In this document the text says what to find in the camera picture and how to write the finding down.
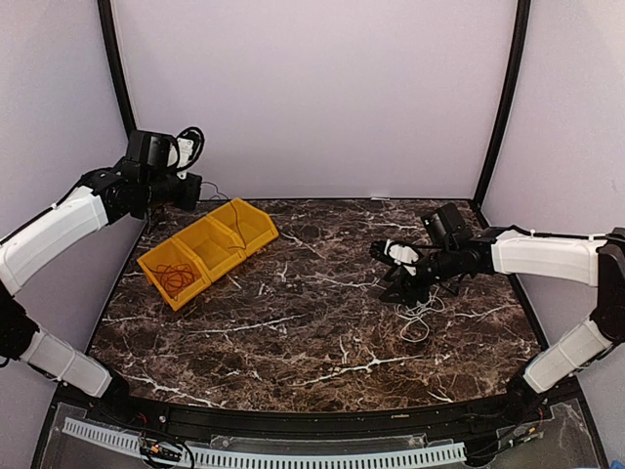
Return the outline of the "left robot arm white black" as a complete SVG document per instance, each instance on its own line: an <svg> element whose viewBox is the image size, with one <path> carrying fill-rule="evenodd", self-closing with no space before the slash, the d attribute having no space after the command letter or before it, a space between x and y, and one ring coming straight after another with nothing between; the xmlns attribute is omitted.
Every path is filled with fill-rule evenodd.
<svg viewBox="0 0 625 469"><path fill-rule="evenodd" d="M86 356L30 318L16 295L43 267L84 237L120 219L143 219L172 204L195 208L202 178L190 173L205 143L188 127L178 136L136 130L112 166L82 175L56 203L1 240L1 357L24 362L77 389L117 426L138 417L130 385L110 367Z"/></svg>

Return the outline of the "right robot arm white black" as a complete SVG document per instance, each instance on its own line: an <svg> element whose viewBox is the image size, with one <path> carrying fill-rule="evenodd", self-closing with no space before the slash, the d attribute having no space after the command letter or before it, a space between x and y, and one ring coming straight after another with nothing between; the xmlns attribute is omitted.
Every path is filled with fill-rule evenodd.
<svg viewBox="0 0 625 469"><path fill-rule="evenodd" d="M380 296L384 303L414 307L429 299L432 286L480 274L551 277L597 290L590 315L508 382L506 396L498 404L505 422L522 422L560 381L623 344L623 229L582 236L512 225L475 234L453 203L422 216L421 221L431 241L428 245L390 239L370 245L371 256L389 266L383 278L388 286Z"/></svg>

